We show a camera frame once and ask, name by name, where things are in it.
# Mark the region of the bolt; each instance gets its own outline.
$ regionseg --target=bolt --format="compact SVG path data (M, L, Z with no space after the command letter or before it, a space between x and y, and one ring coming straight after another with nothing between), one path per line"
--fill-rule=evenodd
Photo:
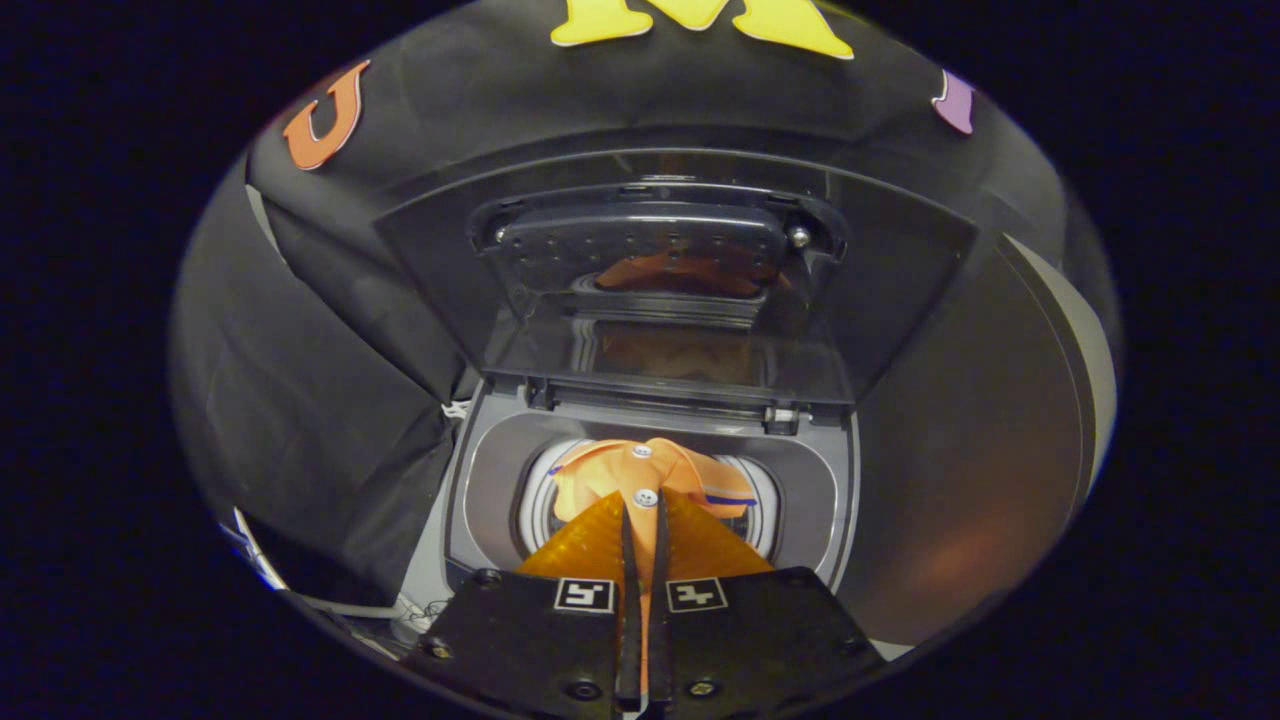
M649 488L640 488L635 493L635 501L640 507L653 507L658 505L658 493Z
M689 694L694 697L708 697L716 692L716 684L705 680L689 685Z
M794 245L797 249L805 247L806 245L809 245L809 241L813 240L813 236L809 234L809 231L800 225L796 225L790 231L787 231L787 237L791 238L791 245Z

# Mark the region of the orange fabric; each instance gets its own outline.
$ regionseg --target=orange fabric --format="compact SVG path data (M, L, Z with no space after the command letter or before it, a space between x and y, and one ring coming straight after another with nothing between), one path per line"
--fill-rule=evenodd
M637 445L649 447L653 455L645 460L636 459L632 448ZM635 478L641 475L657 478L654 489L668 487L684 493L716 518L741 518L746 506L714 503L707 498L708 495L728 501L754 498L751 484L736 468L669 439L653 438L644 443L605 439L575 450L561 462L556 471L559 487L556 516L567 523L600 497L620 489L620 478L637 482ZM622 497L631 500L626 492Z
M595 277L602 290L618 291L684 291L730 297L754 297L760 287L772 282L778 272L767 265L750 264L751 256L741 251L728 258L699 258L666 252L618 260Z

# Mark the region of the washing machine drum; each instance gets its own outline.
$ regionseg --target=washing machine drum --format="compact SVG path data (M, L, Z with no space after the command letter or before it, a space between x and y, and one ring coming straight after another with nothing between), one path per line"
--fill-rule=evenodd
M538 452L529 465L525 477L525 489L520 496L520 512L516 530L526 553L536 552L566 520L556 515L556 501L559 497L557 469L563 468L575 452L598 441L591 438L568 438ZM733 455L713 455L714 460L732 468L745 478L754 502L745 505L745 511L736 518L721 518L728 529L755 548L765 560L774 556L774 538L778 529L780 501L774 477L759 462Z

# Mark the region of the yellow letter m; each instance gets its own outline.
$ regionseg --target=yellow letter m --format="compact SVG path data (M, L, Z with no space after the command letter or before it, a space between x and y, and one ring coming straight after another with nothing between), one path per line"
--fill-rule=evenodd
M733 27L756 40L812 50L851 60L854 50L831 32L831 26L813 0L742 0L746 12L733 18ZM712 27L728 0L649 0L681 26L703 31ZM552 32L562 46L599 42L644 35L653 18L627 8L626 0L568 0L568 22Z

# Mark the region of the washing machine lid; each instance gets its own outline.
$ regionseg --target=washing machine lid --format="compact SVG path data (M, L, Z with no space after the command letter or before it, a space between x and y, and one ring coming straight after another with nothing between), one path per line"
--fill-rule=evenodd
M975 232L867 178L707 151L680 154L696 174L637 172L650 155L675 152L628 152L630 172L612 156L548 160L430 192L376 227L492 380L832 415L901 346L934 288L904 297L910 283L899 282L893 302L867 302L860 314L893 327L876 347L851 347L840 336L854 325L824 302L828 286L842 296L865 284L897 246L877 228L902 218L940 222L916 233L924 250L893 250L909 268L876 283L919 274L922 254L952 266ZM575 184L552 184L563 177Z

